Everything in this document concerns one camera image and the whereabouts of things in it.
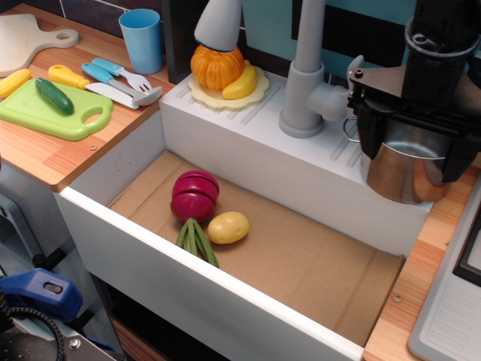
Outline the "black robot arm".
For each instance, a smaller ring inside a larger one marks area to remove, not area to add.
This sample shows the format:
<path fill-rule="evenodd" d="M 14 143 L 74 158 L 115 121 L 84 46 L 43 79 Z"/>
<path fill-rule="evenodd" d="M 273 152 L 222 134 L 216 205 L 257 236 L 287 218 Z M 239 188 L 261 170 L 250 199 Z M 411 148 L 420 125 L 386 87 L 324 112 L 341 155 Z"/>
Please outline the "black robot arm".
<path fill-rule="evenodd" d="M 391 122 L 445 135 L 442 181 L 455 182 L 480 151 L 480 3 L 418 1 L 404 39 L 406 65 L 349 74 L 362 151 L 374 159 Z"/>

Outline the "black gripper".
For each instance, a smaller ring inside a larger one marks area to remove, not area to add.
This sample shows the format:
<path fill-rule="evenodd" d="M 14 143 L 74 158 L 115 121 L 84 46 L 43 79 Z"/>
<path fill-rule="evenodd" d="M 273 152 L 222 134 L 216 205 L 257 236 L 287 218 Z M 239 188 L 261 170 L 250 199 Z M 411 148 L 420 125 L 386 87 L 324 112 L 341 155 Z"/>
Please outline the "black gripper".
<path fill-rule="evenodd" d="M 405 73 L 405 66 L 349 72 L 353 89 L 348 105 L 357 116 L 361 149 L 375 159 L 390 120 L 451 136 L 442 182 L 456 182 L 480 152 L 480 88 L 462 72 L 449 102 L 439 105 L 434 101 L 439 92 L 429 87 L 424 93 L 406 92 Z"/>

